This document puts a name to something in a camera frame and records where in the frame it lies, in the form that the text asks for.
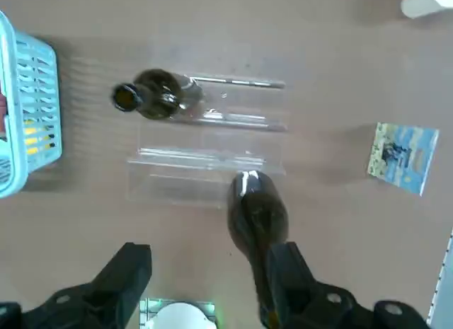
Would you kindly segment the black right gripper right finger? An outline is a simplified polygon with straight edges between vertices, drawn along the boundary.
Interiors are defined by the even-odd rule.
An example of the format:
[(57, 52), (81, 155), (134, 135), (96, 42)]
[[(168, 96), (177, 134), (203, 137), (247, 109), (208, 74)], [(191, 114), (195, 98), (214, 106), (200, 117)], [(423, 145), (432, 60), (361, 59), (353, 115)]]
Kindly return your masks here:
[(267, 275), (281, 328), (428, 328), (408, 304), (381, 300), (361, 306), (347, 289), (316, 280), (294, 242), (268, 251)]

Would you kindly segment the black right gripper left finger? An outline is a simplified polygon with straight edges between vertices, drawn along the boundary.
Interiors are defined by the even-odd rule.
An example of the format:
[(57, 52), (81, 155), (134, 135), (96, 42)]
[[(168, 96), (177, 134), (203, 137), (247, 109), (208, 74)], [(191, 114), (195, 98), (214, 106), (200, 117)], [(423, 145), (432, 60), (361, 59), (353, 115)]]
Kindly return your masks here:
[(126, 242), (90, 282), (24, 311), (1, 302), (2, 328), (126, 328), (152, 276), (151, 246)]

